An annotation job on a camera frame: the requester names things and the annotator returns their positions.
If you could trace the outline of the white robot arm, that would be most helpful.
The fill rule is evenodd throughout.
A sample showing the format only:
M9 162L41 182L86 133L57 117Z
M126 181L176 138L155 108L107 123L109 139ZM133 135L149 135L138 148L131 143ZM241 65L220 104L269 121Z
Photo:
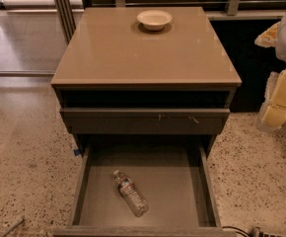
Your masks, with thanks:
M254 43L261 47L274 47L276 57L286 62L286 14L280 22L260 34ZM286 68L280 73L270 73L256 126L259 130L270 132L280 129L285 122Z

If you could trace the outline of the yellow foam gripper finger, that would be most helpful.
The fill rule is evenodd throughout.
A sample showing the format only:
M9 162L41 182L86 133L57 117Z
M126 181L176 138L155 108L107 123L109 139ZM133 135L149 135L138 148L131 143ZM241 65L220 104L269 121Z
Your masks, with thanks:
M286 69L278 75L261 121L272 127L280 127L286 122Z
M279 22L273 24L270 28L260 34L254 43L260 47L276 47L277 43L277 31L279 27Z

